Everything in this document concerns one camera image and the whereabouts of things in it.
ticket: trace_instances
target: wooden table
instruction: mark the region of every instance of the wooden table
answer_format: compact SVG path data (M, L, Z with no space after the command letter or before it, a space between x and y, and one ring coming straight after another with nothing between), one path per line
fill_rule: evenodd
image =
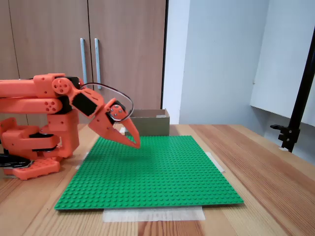
M0 179L0 235L315 235L315 167L240 125L176 125L225 169L241 206L204 207L205 221L103 223L102 210L54 205L97 135L79 126L80 146L62 170L36 179Z

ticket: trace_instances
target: wood grain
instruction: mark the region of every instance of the wood grain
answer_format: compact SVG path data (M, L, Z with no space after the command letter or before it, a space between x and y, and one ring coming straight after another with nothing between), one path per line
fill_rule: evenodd
M198 221L139 222L138 236L203 236Z
M165 0L89 0L91 42L98 38L101 82L137 109L160 109ZM92 45L96 81L95 46ZM122 97L100 91L105 100Z
M294 166L296 169L298 169L300 172L304 173L307 177L311 178L315 181L315 166L310 165L309 162L303 160L302 158L296 158L295 155L293 155L289 151L283 151L280 150L279 146L268 139L265 139L264 137L256 134L255 132L245 128L242 125L232 125L230 126L233 129L237 130L238 132L244 134L254 142L258 143L265 149L268 149L270 152L275 154L278 158L280 158L282 161L287 162L291 166Z
M0 80L17 80L19 79L19 72L15 57L9 2L7 0L0 1L0 32ZM0 114L0 120L10 117L15 117L19 125L28 124L26 115Z
M9 0L9 4L21 79L47 73L83 78L83 38L87 79L93 81L86 0ZM40 127L47 124L45 115L28 115L28 121Z
M210 148L205 136L197 134L189 125L177 125L177 129L180 135L193 136L204 151L211 152L212 156L225 169L223 173L225 178L245 202L239 207L203 207L206 221L201 221L201 225L206 235L285 235L272 215L246 189L229 167L220 160L219 154L217 155Z
M310 178L229 126L192 127L288 234L315 234Z
M291 153L290 161L285 161L284 152L236 125L175 125L171 134L192 135L210 151L244 199L242 205L204 207L205 221L103 223L102 210L57 212L54 205L75 167L98 138L86 125L78 129L81 145L63 161L61 172L27 181L0 179L3 235L314 235L315 198L305 183L314 186L315 171L303 175L297 166L306 163L298 157Z

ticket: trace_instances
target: white tape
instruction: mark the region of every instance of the white tape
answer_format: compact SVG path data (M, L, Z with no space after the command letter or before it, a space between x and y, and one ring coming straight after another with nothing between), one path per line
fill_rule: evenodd
M84 159L88 156L88 154L89 154L89 151L88 151L87 153L85 153L84 157L83 157L82 160L81 160L80 165L77 165L77 166L76 166L76 168L75 168L76 170L78 170L78 169L80 168L80 166L82 165Z
M217 167L217 169L223 173L225 170L223 169L223 167L216 161L216 159L211 155L210 152L206 152L207 156L210 158L210 160L213 162L213 164Z
M103 222L205 220L201 206L105 209Z
M287 148L285 148L285 147L279 147L279 149L280 149L281 151L289 151L289 149L287 149Z

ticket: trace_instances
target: cardboard box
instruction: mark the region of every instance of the cardboard box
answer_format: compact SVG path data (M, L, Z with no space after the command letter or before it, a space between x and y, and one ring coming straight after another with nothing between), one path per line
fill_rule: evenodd
M169 114L166 109L135 109L131 120L137 127L140 136L168 136Z

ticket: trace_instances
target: white wall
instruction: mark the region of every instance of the white wall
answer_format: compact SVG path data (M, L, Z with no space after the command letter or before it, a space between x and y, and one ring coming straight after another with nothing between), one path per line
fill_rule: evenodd
M288 126L290 119L271 113L266 125L264 137L281 146L282 141L278 140L279 130L270 128L272 124ZM315 165L315 127L308 124L301 124L301 132L297 143L294 145L295 155Z
M169 0L166 34L163 108L178 124L182 99L190 0Z
M291 117L315 26L315 0L270 0L251 105ZM315 86L302 122L315 126Z
M249 105L268 0L190 2L180 123L242 124L263 134Z

